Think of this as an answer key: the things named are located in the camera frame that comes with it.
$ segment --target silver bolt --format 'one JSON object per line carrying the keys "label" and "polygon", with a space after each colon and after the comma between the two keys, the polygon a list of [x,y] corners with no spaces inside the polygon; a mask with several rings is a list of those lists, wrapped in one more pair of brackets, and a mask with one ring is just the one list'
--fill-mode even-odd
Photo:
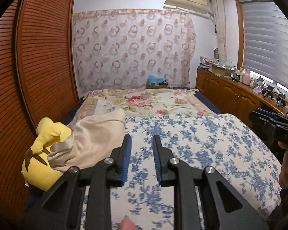
{"label": "silver bolt", "polygon": [[108,157],[108,158],[104,159],[104,162],[105,162],[105,164],[112,164],[114,162],[114,160],[113,160],[113,158]]}
{"label": "silver bolt", "polygon": [[77,173],[79,171],[79,168],[77,166],[72,166],[68,169],[69,173]]}
{"label": "silver bolt", "polygon": [[178,163],[179,163],[179,159],[178,159],[178,158],[176,158],[176,157],[174,157],[174,158],[171,158],[171,159],[170,159],[170,163],[171,163],[171,164],[175,164],[175,165],[176,165],[176,164],[178,164]]}
{"label": "silver bolt", "polygon": [[214,167],[207,167],[207,168],[206,168],[206,171],[207,171],[209,174],[212,174],[212,173],[214,173],[215,169],[214,169]]}

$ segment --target blue floral sheet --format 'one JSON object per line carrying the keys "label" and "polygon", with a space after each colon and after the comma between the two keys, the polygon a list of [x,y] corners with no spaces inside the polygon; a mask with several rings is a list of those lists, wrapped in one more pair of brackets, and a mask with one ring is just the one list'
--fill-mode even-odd
{"label": "blue floral sheet", "polygon": [[[129,117],[126,133],[132,136],[128,179],[125,186],[111,190],[112,226],[125,215],[137,229],[173,229],[173,188],[161,188],[155,173],[152,136],[189,165],[215,167],[255,208],[267,218],[280,196],[281,165],[267,146],[231,114],[183,118]],[[84,229],[89,187],[83,205]]]}

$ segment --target wooden louvered door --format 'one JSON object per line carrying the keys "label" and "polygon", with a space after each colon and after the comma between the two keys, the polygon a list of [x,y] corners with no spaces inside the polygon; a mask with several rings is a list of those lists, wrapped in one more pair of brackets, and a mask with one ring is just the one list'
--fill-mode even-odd
{"label": "wooden louvered door", "polygon": [[21,88],[33,124],[61,120],[77,93],[71,55],[74,0],[23,0],[17,28]]}
{"label": "wooden louvered door", "polygon": [[16,20],[21,0],[0,19],[0,212],[9,221],[20,219],[28,187],[21,175],[25,151],[35,139],[17,80]]}

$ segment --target air conditioner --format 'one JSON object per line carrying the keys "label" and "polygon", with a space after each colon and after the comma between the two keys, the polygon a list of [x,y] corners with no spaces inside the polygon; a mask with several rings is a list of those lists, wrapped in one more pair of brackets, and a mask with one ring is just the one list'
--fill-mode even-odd
{"label": "air conditioner", "polygon": [[211,2],[208,0],[166,0],[164,4],[213,15]]}

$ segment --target zebra blind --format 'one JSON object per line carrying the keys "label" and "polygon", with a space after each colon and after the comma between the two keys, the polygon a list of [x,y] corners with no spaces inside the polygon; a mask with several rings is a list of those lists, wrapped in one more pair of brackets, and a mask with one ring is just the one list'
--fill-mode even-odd
{"label": "zebra blind", "polygon": [[239,0],[243,10],[243,67],[288,88],[288,20],[272,0]]}

